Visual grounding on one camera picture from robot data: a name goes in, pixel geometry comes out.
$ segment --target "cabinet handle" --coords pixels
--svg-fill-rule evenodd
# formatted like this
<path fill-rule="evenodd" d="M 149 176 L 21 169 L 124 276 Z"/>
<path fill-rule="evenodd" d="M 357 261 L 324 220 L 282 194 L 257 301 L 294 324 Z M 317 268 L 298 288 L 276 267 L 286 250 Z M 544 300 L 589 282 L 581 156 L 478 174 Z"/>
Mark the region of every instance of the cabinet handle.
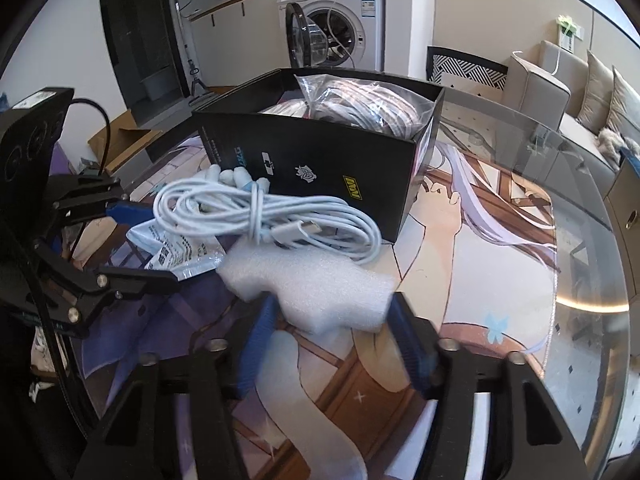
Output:
<path fill-rule="evenodd" d="M 629 215 L 629 220 L 626 221 L 625 227 L 627 229 L 631 229 L 634 225 L 636 225 L 636 222 L 638 222 L 638 216 L 638 211 L 634 209 Z"/>

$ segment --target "plastic bag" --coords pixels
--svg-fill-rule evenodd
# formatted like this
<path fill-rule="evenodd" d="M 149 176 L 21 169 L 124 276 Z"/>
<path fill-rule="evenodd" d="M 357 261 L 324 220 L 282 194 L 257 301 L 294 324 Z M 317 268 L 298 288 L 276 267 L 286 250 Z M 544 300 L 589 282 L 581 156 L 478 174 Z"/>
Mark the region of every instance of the plastic bag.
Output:
<path fill-rule="evenodd" d="M 401 139 L 425 127 L 435 104 L 391 83 L 327 74 L 296 76 L 309 117 L 359 126 Z"/>
<path fill-rule="evenodd" d="M 216 237 L 167 234 L 158 228 L 155 219 L 129 229 L 127 239 L 154 254 L 145 269 L 170 270 L 180 281 L 215 269 L 226 254 Z"/>
<path fill-rule="evenodd" d="M 307 118 L 308 110 L 309 107 L 306 105 L 306 101 L 304 99 L 290 99 L 288 101 L 279 102 L 260 113 Z"/>

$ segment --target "white cabinet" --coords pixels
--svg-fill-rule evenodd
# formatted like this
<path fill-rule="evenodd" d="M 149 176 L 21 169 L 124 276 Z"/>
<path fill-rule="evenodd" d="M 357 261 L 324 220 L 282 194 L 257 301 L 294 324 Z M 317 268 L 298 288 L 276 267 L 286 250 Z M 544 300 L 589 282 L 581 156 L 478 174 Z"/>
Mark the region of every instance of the white cabinet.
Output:
<path fill-rule="evenodd" d="M 192 23 L 200 77 L 207 86 L 236 86 L 288 66 L 277 0 L 242 0 Z"/>

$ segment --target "beige sofa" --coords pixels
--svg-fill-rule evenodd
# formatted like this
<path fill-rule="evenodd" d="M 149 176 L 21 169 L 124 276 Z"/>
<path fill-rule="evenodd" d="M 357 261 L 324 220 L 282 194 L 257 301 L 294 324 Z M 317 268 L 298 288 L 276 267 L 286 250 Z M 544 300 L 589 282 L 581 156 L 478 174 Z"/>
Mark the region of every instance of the beige sofa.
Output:
<path fill-rule="evenodd" d="M 575 118 L 582 107 L 588 65 L 577 56 L 548 41 L 540 43 L 538 64 L 511 56 L 501 104 L 517 110 L 570 140 L 580 153 L 601 195 L 606 195 L 616 177 L 598 150 L 597 137 Z"/>

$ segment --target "metal bolt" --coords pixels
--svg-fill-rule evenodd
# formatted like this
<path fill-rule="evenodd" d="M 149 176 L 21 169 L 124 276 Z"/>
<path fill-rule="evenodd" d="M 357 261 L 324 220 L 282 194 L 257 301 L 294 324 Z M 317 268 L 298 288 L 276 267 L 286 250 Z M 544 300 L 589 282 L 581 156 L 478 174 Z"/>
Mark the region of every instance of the metal bolt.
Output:
<path fill-rule="evenodd" d="M 153 365 L 157 365 L 160 359 L 158 358 L 157 354 L 148 352 L 145 354 L 140 354 L 140 357 L 138 360 L 140 361 L 140 364 L 143 366 L 153 366 Z"/>
<path fill-rule="evenodd" d="M 66 313 L 66 316 L 69 318 L 71 323 L 77 323 L 80 321 L 80 312 L 76 307 L 72 306 L 69 311 Z"/>
<path fill-rule="evenodd" d="M 524 354 L 521 354 L 520 352 L 509 352 L 509 355 L 507 357 L 509 358 L 509 361 L 511 361 L 515 365 L 523 365 L 527 362 Z"/>
<path fill-rule="evenodd" d="M 226 342 L 226 339 L 211 339 L 204 346 L 209 352 L 222 352 L 226 350 L 229 343 Z"/>
<path fill-rule="evenodd" d="M 438 346 L 447 352 L 455 352 L 460 350 L 460 344 L 455 339 L 450 339 L 448 337 L 444 339 L 440 339 L 438 341 Z"/>
<path fill-rule="evenodd" d="M 105 288 L 109 285 L 109 279 L 104 274 L 98 274 L 98 279 L 95 280 L 100 288 Z"/>

